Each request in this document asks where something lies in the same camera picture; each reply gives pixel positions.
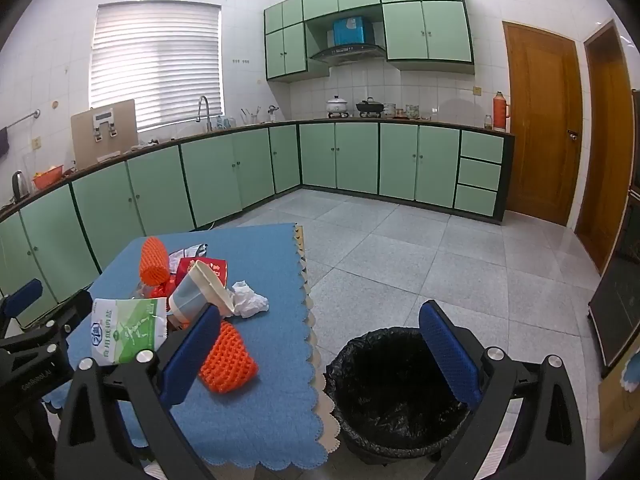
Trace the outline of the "red paper cup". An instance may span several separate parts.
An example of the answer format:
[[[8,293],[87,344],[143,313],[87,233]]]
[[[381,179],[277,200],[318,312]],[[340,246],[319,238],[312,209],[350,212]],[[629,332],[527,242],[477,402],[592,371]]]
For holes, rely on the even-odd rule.
[[[179,260],[175,277],[175,285],[178,286],[186,276],[197,268],[204,272],[205,277],[211,281],[214,276],[224,287],[228,283],[228,262],[222,259],[208,257],[186,257]]]

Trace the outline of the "white tissue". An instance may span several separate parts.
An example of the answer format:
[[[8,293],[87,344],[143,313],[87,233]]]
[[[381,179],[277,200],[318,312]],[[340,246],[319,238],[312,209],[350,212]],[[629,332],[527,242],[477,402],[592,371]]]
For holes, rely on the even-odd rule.
[[[254,315],[269,311],[269,300],[259,295],[247,282],[238,281],[231,286],[233,315],[240,318],[252,318]]]

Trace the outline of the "green white milk carton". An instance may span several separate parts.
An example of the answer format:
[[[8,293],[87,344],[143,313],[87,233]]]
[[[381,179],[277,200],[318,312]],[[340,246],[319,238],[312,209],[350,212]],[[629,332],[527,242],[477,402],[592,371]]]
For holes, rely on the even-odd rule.
[[[167,337],[166,299],[96,299],[89,325],[91,356],[101,366],[156,351]]]

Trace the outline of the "dark hanging towel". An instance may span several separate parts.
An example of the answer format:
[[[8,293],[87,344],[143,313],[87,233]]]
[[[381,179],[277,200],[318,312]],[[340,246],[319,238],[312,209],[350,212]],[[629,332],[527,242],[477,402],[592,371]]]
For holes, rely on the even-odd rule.
[[[0,129],[0,158],[8,154],[9,148],[8,128],[3,127]]]

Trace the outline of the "chrome kitchen faucet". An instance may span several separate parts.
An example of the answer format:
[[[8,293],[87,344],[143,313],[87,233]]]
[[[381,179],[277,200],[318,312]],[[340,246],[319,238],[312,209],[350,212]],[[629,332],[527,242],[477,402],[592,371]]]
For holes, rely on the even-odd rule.
[[[212,132],[212,116],[210,116],[210,107],[207,96],[200,96],[198,98],[198,114],[196,114],[196,122],[204,122],[205,131]]]

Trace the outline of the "orange plastic basin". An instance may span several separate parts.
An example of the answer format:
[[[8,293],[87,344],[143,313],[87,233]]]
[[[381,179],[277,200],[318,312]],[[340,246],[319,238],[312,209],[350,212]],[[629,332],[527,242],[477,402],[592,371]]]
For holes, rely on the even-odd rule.
[[[64,166],[52,166],[46,171],[36,172],[32,178],[32,183],[38,191],[42,191],[48,188],[50,185],[55,184],[62,180],[64,174]]]

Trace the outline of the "left wooden door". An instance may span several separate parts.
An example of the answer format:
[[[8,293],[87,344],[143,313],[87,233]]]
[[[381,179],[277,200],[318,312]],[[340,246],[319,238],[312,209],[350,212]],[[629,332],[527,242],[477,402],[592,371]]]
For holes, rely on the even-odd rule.
[[[582,148],[582,82],[574,41],[505,22],[513,164],[506,206],[565,226]]]

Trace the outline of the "black range hood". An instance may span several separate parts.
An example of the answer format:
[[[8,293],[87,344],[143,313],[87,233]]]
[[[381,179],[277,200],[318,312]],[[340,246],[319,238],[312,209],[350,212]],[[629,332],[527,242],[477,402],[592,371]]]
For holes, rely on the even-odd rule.
[[[340,66],[367,61],[371,58],[386,59],[386,51],[377,44],[342,44],[326,48],[314,54],[311,59],[327,66]]]

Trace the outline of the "tall orange foam net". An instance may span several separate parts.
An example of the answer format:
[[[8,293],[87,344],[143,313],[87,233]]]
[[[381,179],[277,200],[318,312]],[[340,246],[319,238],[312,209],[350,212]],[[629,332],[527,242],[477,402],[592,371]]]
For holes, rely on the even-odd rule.
[[[140,280],[146,286],[163,285],[170,278],[168,252],[157,237],[148,237],[141,248]]]

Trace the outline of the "red crinkled plastic wrapper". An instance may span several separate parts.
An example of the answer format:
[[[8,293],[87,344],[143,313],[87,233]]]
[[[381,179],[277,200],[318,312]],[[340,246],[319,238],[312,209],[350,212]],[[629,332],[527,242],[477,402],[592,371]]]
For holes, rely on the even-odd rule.
[[[150,294],[150,298],[163,298],[169,297],[174,290],[176,289],[176,276],[175,274],[170,274],[167,281],[164,281],[162,284],[155,286]]]

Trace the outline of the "black wok pan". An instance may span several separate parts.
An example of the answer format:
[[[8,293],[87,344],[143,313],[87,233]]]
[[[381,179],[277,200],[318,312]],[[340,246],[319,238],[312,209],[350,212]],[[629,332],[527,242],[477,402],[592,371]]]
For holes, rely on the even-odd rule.
[[[356,104],[359,116],[361,118],[381,118],[384,112],[384,104],[367,98]]]

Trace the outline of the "light blue drink carton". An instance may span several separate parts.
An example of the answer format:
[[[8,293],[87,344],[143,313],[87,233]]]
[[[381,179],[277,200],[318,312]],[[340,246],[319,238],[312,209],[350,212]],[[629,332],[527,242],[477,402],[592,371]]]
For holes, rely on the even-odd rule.
[[[230,292],[216,276],[209,281],[197,268],[193,268],[169,296],[168,306],[178,325],[193,322],[206,306],[216,307],[223,318],[233,316]]]

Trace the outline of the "blue white snack wrapper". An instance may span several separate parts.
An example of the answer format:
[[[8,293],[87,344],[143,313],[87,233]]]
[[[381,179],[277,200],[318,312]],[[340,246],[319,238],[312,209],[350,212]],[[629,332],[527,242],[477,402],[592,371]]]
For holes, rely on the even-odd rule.
[[[178,272],[180,260],[183,258],[205,257],[207,254],[207,244],[196,244],[187,248],[181,248],[168,255],[168,266],[171,274]]]

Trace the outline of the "blue box on hood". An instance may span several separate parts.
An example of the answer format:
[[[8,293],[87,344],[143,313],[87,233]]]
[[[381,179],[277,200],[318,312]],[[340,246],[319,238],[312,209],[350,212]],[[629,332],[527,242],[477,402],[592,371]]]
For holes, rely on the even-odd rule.
[[[333,40],[337,47],[350,44],[375,44],[371,21],[364,16],[340,18],[332,25]]]

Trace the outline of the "green upper wall cabinets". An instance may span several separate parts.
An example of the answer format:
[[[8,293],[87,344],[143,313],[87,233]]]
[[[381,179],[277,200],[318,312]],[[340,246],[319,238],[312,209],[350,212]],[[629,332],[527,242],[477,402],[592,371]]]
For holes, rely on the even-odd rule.
[[[371,58],[398,70],[474,70],[465,0],[283,0],[264,12],[264,46],[277,81]]]

